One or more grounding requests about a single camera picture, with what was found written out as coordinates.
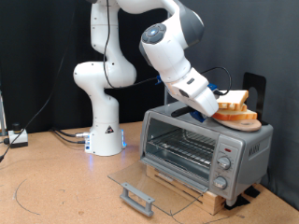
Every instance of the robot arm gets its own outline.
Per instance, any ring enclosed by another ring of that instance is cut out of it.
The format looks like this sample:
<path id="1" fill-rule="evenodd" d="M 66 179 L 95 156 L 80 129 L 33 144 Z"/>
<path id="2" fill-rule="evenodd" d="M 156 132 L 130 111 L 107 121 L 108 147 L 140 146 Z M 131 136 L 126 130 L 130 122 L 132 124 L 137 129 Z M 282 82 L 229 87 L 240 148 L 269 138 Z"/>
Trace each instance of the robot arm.
<path id="1" fill-rule="evenodd" d="M 168 92 L 201 113 L 212 116 L 219 109 L 208 81 L 185 58 L 184 50 L 198 43 L 204 33 L 199 16 L 179 0 L 118 0 L 129 13 L 165 8 L 172 16 L 148 28 L 141 37 L 140 51 L 161 75 Z"/>

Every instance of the wooden table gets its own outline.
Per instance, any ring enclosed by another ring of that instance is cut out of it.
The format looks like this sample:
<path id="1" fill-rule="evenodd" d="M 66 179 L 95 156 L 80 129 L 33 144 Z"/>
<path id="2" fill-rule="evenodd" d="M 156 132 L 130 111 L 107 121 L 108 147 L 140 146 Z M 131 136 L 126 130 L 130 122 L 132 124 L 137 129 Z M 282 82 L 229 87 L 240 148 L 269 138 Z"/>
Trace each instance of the wooden table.
<path id="1" fill-rule="evenodd" d="M 174 217 L 153 207 L 145 217 L 120 199 L 107 176 L 139 160 L 142 122 L 122 124 L 128 147 L 113 157 L 86 154 L 53 133 L 29 134 L 29 147 L 0 163 L 0 223 L 299 223 L 298 211 L 263 186 L 250 204 L 211 216 L 195 205 Z M 69 130 L 69 133 L 88 129 Z M 0 146 L 1 154 L 6 146 Z"/>

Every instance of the cable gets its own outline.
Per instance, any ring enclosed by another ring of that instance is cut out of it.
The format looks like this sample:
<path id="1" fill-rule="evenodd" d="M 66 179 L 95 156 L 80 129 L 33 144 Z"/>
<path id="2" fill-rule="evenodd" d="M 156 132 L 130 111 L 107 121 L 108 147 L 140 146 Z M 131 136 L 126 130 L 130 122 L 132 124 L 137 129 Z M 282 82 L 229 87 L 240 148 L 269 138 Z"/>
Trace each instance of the cable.
<path id="1" fill-rule="evenodd" d="M 66 142 L 69 142 L 69 143 L 74 143 L 74 144 L 85 144 L 85 141 L 78 141 L 78 142 L 73 142 L 73 141 L 70 141 L 66 138 L 63 138 L 61 135 L 59 135 L 57 132 L 55 132 L 54 130 L 52 130 L 54 133 L 56 133 L 59 137 L 61 137 L 62 139 L 64 139 Z"/>
<path id="2" fill-rule="evenodd" d="M 229 84 L 229 87 L 228 87 L 226 93 L 223 93 L 223 92 L 220 92 L 220 91 L 214 91 L 214 93 L 217 94 L 217 95 L 226 95 L 228 92 L 230 92 L 230 90 L 231 90 L 231 88 L 232 88 L 232 76 L 231 76 L 231 74 L 229 73 L 229 71 L 227 71 L 226 68 L 224 68 L 224 67 L 213 67 L 213 68 L 211 68 L 211 69 L 206 70 L 205 72 L 202 72 L 201 74 L 208 73 L 208 72 L 213 71 L 213 70 L 216 70 L 216 69 L 222 69 L 222 70 L 224 70 L 224 71 L 226 72 L 226 74 L 227 74 L 227 76 L 228 76 L 228 78 L 229 78 L 229 82 L 230 82 L 230 84 Z"/>
<path id="3" fill-rule="evenodd" d="M 107 80 L 107 83 L 109 84 L 109 86 L 114 90 L 123 90 L 123 89 L 128 89 L 128 88 L 131 88 L 131 87 L 134 87 L 134 86 L 141 85 L 143 83 L 146 83 L 146 82 L 149 82 L 149 81 L 152 81 L 152 80 L 156 80 L 157 79 L 156 77 L 152 77 L 152 78 L 146 79 L 144 81 L 138 82 L 136 84 L 133 84 L 133 85 L 127 86 L 127 87 L 114 87 L 114 86 L 111 85 L 111 83 L 109 81 L 109 78 L 107 76 L 107 70 L 106 70 L 106 52 L 107 52 L 107 45 L 108 45 L 108 42 L 109 42 L 109 39 L 110 39 L 110 33 L 111 33 L 111 31 L 110 31 L 110 15 L 109 15 L 109 0 L 107 0 L 107 20 L 108 20 L 108 37 L 107 37 L 107 42 L 106 42 L 105 50 L 104 50 L 104 63 L 103 63 L 103 66 L 104 66 L 105 77 L 106 77 L 106 80 Z"/>
<path id="4" fill-rule="evenodd" d="M 48 98 L 48 100 L 46 101 L 46 103 L 40 108 L 40 110 L 30 119 L 30 121 L 26 124 L 26 126 L 21 130 L 21 132 L 19 133 L 19 135 L 12 141 L 12 143 L 9 145 L 9 147 L 7 148 L 6 152 L 0 157 L 0 162 L 4 159 L 4 157 L 7 155 L 7 152 L 9 151 L 11 145 L 20 137 L 20 135 L 24 132 L 24 130 L 31 124 L 31 122 L 40 114 L 41 111 L 43 111 L 43 109 L 46 107 L 46 105 L 49 103 L 52 95 L 54 94 L 54 91 L 55 91 L 55 87 L 57 85 L 57 80 L 58 80 L 58 77 L 60 75 L 60 72 L 62 70 L 62 66 L 63 66 L 63 63 L 64 63 L 64 58 L 65 58 L 65 55 L 68 51 L 68 47 L 69 47 L 69 39 L 70 39 L 70 36 L 71 36 L 71 31 L 73 29 L 73 25 L 74 25 L 74 18 L 75 18 L 75 14 L 76 14 L 76 9 L 77 9 L 77 6 L 78 6 L 78 0 L 75 4 L 75 9 L 73 11 L 73 15 L 72 15 L 72 20 L 71 20 L 71 26 L 70 26 L 70 29 L 69 29 L 69 32 L 68 32 L 68 37 L 67 37 L 67 44 L 66 44 L 66 48 L 65 48 L 65 51 L 64 51 L 64 55 L 63 55 L 63 58 L 60 62 L 60 66 L 59 66 L 59 69 L 57 71 L 57 75 L 56 75 L 56 78 L 54 80 L 54 85 L 53 85 L 53 88 L 52 88 L 52 91 L 50 93 L 50 96 Z"/>
<path id="5" fill-rule="evenodd" d="M 65 135 L 65 136 L 67 136 L 67 137 L 76 137 L 75 134 L 72 134 L 72 133 L 64 133 L 63 131 L 61 131 L 61 130 L 55 128 L 55 127 L 52 127 L 52 128 L 51 128 L 51 131 L 56 131 L 56 132 L 61 133 L 61 134 Z"/>

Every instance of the bread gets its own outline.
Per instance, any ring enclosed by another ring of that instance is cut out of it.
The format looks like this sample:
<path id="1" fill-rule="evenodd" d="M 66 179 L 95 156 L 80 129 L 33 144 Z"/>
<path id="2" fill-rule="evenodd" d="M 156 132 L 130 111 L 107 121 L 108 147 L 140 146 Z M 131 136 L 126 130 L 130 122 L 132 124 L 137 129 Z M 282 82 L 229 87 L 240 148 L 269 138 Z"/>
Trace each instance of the bread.
<path id="1" fill-rule="evenodd" d="M 240 107 L 240 110 L 237 110 L 236 111 L 243 111 L 243 112 L 246 112 L 247 111 L 247 105 L 243 104 L 241 107 Z"/>
<path id="2" fill-rule="evenodd" d="M 243 111 L 232 111 L 232 110 L 225 110 L 219 109 L 216 114 L 212 116 L 214 119 L 220 120 L 241 120 L 241 119 L 257 119 L 257 113 L 247 110 L 246 112 Z"/>
<path id="3" fill-rule="evenodd" d="M 247 98 L 249 98 L 248 91 L 229 91 L 226 95 L 220 96 L 217 102 L 219 109 L 241 111 Z"/>

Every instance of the black backdrop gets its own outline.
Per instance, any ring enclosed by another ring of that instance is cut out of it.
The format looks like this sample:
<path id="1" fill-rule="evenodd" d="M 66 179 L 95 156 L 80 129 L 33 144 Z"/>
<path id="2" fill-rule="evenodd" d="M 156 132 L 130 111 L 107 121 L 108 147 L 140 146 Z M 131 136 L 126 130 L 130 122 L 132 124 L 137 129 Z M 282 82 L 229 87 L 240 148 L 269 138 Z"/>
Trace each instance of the black backdrop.
<path id="1" fill-rule="evenodd" d="M 274 127 L 274 134 L 271 178 L 266 176 L 262 183 L 299 209 L 299 1 L 181 2 L 199 13 L 206 27 L 202 42 L 186 50 L 195 69 L 226 67 L 233 76 L 233 90 L 242 89 L 246 72 L 267 79 L 263 120 Z M 227 88 L 222 72 L 206 77 L 222 90 Z"/>
<path id="2" fill-rule="evenodd" d="M 77 0 L 0 1 L 1 90 L 7 127 L 18 121 L 24 126 L 46 102 L 67 44 L 72 13 Z M 56 91 L 45 110 L 27 129 L 29 133 L 89 127 L 92 104 L 74 82 L 78 63 L 103 61 L 91 47 L 92 4 L 78 0 L 78 7 Z M 149 67 L 138 50 L 140 36 L 154 23 L 164 21 L 163 9 L 130 15 L 119 13 L 121 50 L 137 70 L 137 82 L 158 73 Z M 129 90 L 107 90 L 120 102 L 120 122 L 143 120 L 144 113 L 164 103 L 164 86 L 154 81 Z"/>

